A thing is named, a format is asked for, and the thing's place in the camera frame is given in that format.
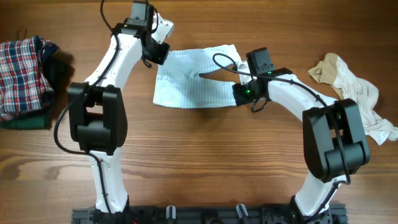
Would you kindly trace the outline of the light blue striped baby pants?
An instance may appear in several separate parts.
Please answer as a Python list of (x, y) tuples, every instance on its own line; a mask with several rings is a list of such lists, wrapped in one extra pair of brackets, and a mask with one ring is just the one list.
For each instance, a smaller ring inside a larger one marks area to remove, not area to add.
[(183, 109), (236, 106), (233, 82), (200, 76), (220, 69), (213, 61), (216, 53), (227, 55), (216, 58), (224, 67), (241, 60), (233, 44), (171, 51), (164, 64), (158, 66), (153, 104)]

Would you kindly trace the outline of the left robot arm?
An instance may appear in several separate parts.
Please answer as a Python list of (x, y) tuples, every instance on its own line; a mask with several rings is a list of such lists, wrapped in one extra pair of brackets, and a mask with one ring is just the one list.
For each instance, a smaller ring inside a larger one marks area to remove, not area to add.
[(162, 65), (173, 30), (148, 1), (134, 1), (131, 15), (110, 29), (109, 49), (96, 70), (68, 89), (70, 133), (87, 156), (95, 179), (95, 210), (106, 216), (125, 213), (128, 194), (121, 176), (121, 148), (127, 137), (122, 91), (136, 63)]

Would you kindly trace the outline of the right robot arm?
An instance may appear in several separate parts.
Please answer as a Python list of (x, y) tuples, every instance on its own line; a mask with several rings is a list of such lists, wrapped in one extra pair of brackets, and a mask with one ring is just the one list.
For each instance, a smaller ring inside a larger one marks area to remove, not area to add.
[(233, 71), (237, 105), (273, 101), (288, 109), (303, 125), (303, 154), (308, 175), (290, 201), (291, 219), (309, 223), (329, 211), (339, 186), (369, 162), (370, 150), (357, 103), (336, 100), (302, 83), (287, 68), (276, 69), (266, 48), (246, 54)]

